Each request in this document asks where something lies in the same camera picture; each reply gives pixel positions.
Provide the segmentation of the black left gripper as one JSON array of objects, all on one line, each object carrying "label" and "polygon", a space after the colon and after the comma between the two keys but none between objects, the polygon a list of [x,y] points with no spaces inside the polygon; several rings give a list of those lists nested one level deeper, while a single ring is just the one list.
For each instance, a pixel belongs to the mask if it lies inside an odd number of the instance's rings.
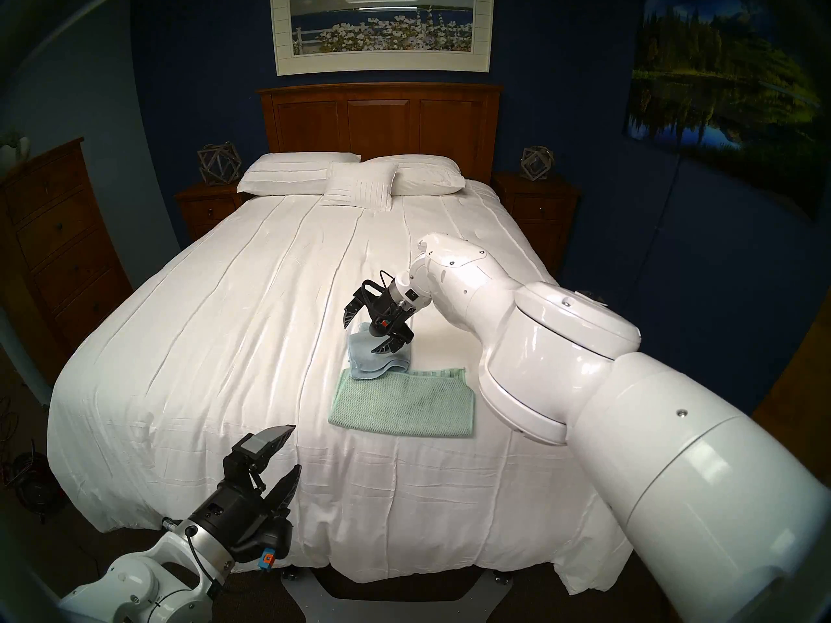
[{"label": "black left gripper", "polygon": [[296,464],[266,494],[261,478],[269,461],[296,426],[269,427],[247,434],[224,462],[224,479],[190,515],[189,544],[201,556],[276,555],[276,516],[288,516],[302,466]]}]

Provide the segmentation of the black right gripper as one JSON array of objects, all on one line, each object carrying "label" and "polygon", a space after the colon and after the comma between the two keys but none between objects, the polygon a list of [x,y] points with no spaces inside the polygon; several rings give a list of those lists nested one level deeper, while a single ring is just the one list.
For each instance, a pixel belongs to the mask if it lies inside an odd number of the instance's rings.
[{"label": "black right gripper", "polygon": [[361,289],[353,293],[352,300],[347,303],[343,313],[343,327],[347,329],[355,316],[364,308],[371,318],[369,332],[384,341],[371,350],[377,355],[395,354],[405,344],[410,344],[414,333],[407,321],[415,314],[416,309],[406,296],[396,301],[392,295],[395,283],[384,287],[371,280],[365,280]]}]

